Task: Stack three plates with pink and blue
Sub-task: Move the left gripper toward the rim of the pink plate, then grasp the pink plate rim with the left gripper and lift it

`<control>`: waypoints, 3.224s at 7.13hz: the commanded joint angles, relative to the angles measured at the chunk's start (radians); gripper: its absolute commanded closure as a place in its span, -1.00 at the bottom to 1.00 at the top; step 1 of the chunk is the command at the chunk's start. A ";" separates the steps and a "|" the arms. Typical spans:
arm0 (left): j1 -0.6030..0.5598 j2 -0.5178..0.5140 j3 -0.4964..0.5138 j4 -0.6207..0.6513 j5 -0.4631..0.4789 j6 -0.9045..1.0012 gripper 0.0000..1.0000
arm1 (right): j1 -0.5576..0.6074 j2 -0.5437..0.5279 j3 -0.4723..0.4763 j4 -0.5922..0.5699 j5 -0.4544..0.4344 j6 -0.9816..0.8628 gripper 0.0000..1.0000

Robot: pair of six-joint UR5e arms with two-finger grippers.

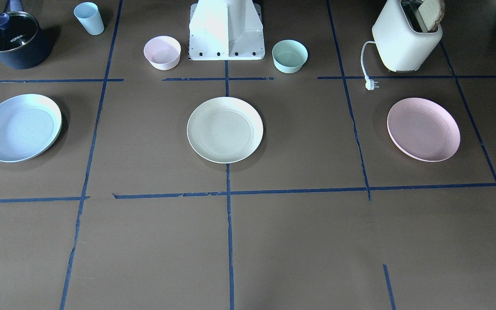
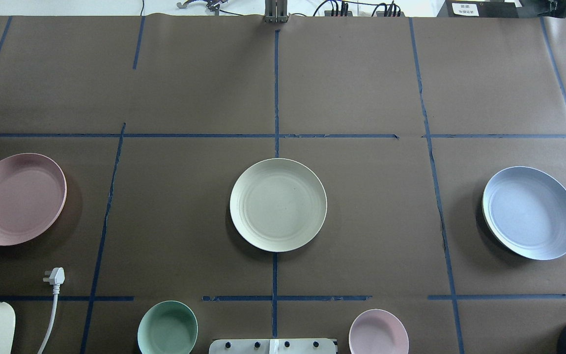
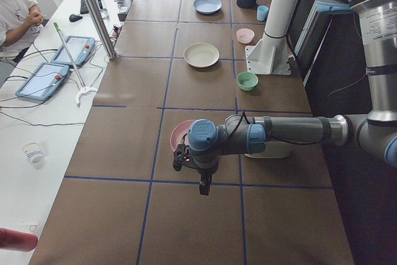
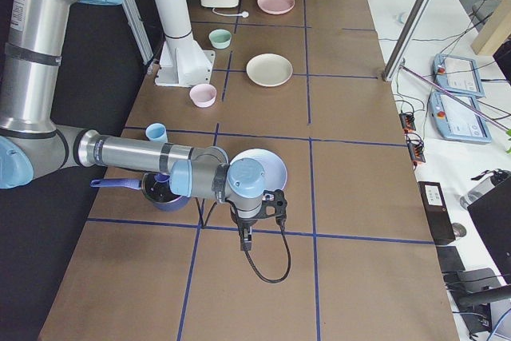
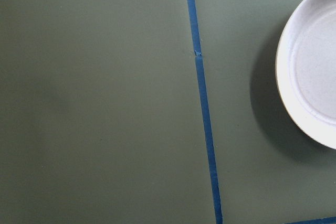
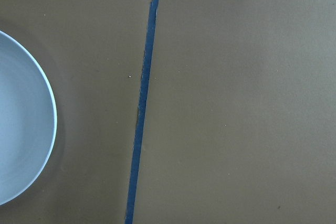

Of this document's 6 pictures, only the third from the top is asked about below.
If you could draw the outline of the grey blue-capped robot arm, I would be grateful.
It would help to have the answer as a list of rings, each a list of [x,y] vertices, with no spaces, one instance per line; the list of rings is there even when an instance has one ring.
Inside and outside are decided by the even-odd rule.
[[[299,145],[353,143],[396,165],[396,0],[316,0],[324,14],[359,16],[372,109],[368,114],[325,117],[231,115],[224,124],[194,121],[174,150],[173,167],[197,170],[199,191],[208,195],[218,160],[262,153],[269,141]]]

